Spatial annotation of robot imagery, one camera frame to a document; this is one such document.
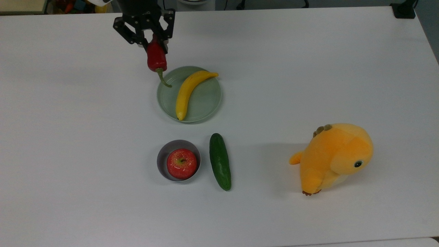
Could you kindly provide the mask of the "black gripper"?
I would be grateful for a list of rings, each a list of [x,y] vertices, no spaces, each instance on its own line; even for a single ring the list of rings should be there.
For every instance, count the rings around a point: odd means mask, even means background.
[[[144,30],[152,30],[159,34],[159,42],[165,54],[168,54],[168,43],[174,34],[175,9],[165,9],[158,0],[121,0],[121,17],[116,17],[113,28],[129,43],[147,49],[148,41]],[[167,24],[164,29],[160,18]]]

